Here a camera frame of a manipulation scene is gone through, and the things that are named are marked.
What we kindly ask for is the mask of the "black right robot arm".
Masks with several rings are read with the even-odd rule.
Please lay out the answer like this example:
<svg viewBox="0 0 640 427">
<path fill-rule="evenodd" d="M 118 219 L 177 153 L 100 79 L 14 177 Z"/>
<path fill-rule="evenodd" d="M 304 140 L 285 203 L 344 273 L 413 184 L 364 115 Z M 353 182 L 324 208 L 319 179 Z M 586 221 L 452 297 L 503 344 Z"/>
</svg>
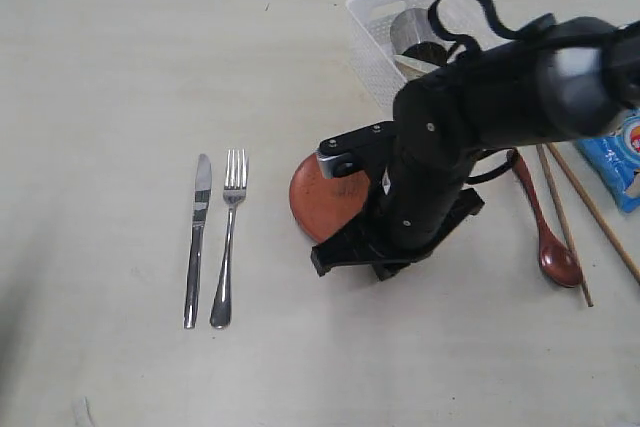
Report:
<svg viewBox="0 0 640 427">
<path fill-rule="evenodd" d="M 431 255 L 483 200 L 481 159 L 518 147 L 596 138 L 639 104 L 639 27 L 593 17 L 534 39 L 463 54 L 408 82 L 393 117 L 322 141 L 328 178 L 364 172 L 361 210 L 311 252 L 319 275 L 369 265 L 380 279 Z"/>
</svg>

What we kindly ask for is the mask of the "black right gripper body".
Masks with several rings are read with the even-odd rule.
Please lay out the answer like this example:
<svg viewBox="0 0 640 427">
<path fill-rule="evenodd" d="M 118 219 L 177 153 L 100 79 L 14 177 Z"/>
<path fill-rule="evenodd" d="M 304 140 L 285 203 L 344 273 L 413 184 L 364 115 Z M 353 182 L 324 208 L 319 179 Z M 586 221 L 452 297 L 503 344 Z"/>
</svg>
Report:
<svg viewBox="0 0 640 427">
<path fill-rule="evenodd" d="M 396 142 L 383 177 L 390 181 L 376 198 L 374 224 L 390 247 L 389 263 L 372 265 L 380 281 L 429 257 L 448 236 L 443 225 L 469 177 L 476 156 L 439 168 L 419 162 Z"/>
</svg>

